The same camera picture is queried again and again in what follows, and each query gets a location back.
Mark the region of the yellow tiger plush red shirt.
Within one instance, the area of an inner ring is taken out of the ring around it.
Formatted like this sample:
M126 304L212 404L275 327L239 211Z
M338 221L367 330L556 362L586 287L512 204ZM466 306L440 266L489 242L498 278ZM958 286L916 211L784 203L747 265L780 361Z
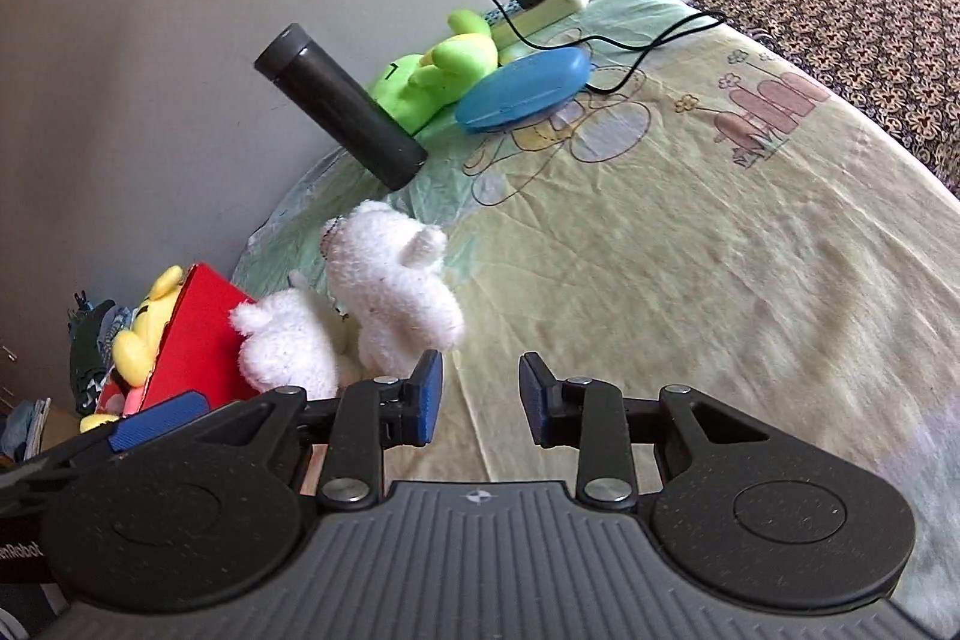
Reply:
M143 406L146 384L155 370L164 330L172 319L184 286L184 270L179 265L165 269L151 284L146 298L135 308L132 323L122 328L110 343L112 365L125 383L121 406L110 403L102 413L88 414L80 420L80 432L114 422L121 416L137 414Z

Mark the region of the white fluffy plush dog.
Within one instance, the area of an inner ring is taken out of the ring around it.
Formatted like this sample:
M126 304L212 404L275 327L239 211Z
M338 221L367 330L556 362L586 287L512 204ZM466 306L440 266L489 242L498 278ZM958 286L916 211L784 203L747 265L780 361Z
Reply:
M384 202L327 221L319 250L327 287L358 323L358 357L376 377L407 377L421 354L449 351L466 319L443 281L448 236Z

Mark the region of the white rabbit plush blue bow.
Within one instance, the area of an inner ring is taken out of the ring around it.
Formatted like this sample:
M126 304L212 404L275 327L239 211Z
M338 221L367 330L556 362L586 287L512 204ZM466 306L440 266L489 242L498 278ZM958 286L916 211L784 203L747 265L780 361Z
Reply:
M236 305L229 323L242 336L239 372L257 392L293 385L317 401L361 378L342 315L299 271L283 291Z

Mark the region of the red cardboard box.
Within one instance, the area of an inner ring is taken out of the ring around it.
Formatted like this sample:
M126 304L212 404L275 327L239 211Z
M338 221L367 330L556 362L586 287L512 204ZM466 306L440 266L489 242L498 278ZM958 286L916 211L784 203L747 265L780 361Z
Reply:
M212 409L256 394L239 372L242 338L229 323L231 310L247 301L244 292L210 266L199 263L184 269L184 286L164 330L140 411L185 392L199 392ZM112 365L94 413L102 413L110 403L121 406L124 395L125 383Z

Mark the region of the pile of folded clothes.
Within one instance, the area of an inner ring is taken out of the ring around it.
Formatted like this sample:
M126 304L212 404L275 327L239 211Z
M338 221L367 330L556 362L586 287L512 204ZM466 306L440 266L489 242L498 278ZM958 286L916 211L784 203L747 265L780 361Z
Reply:
M132 321L132 310L103 299L95 304L85 291L75 292L68 315L70 390L78 416L93 414L112 367L112 340Z

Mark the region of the green cartoon bed sheet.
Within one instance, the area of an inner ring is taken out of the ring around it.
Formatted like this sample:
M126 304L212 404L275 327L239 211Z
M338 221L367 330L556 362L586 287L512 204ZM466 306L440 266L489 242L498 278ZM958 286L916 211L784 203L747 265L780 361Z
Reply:
M958 627L958 203L871 120L718 28L638 73L597 53L599 92L523 128L439 119L398 211L448 232L466 336L444 360L433 445L397 450L381 521L342 526L281 635L368 638L919 638ZM763 445L709 395L843 459L794 482L805 528L853 523L882 487L910 544L892 601L755 614L695 596L641 521L569 500L576 455L529 435L519 359L665 396L706 453L700 489Z

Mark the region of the green frog plush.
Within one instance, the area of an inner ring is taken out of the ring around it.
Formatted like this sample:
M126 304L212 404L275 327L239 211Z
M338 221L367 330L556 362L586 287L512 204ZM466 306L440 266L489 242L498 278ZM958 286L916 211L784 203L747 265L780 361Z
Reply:
M398 57L368 86L373 101L410 135L425 128L444 107L459 103L498 68L490 25L480 14L455 10L451 34L425 53Z

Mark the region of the blue glasses case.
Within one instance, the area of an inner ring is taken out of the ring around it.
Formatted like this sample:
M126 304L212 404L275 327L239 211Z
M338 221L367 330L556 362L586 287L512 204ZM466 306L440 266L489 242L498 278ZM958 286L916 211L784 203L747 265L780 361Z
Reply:
M579 47L535 52L478 81L455 106L454 120L470 133L511 127L566 103L589 76L589 57Z

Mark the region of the black thermos bottle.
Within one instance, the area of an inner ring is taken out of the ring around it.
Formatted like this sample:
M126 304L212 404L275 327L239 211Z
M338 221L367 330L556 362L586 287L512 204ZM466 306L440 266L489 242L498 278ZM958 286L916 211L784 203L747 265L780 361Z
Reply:
M300 25L286 26L254 68L387 190L405 187L427 162L427 150Z

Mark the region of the white power strip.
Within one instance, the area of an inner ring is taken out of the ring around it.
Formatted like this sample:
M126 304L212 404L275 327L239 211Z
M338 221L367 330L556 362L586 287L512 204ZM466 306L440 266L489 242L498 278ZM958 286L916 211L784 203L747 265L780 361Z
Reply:
M493 8L485 14L485 19L496 47L504 49L517 41L516 31L524 37L530 37L574 13L583 11L589 2L590 0L545 0L537 7L523 8L516 0L509 0L505 11Z

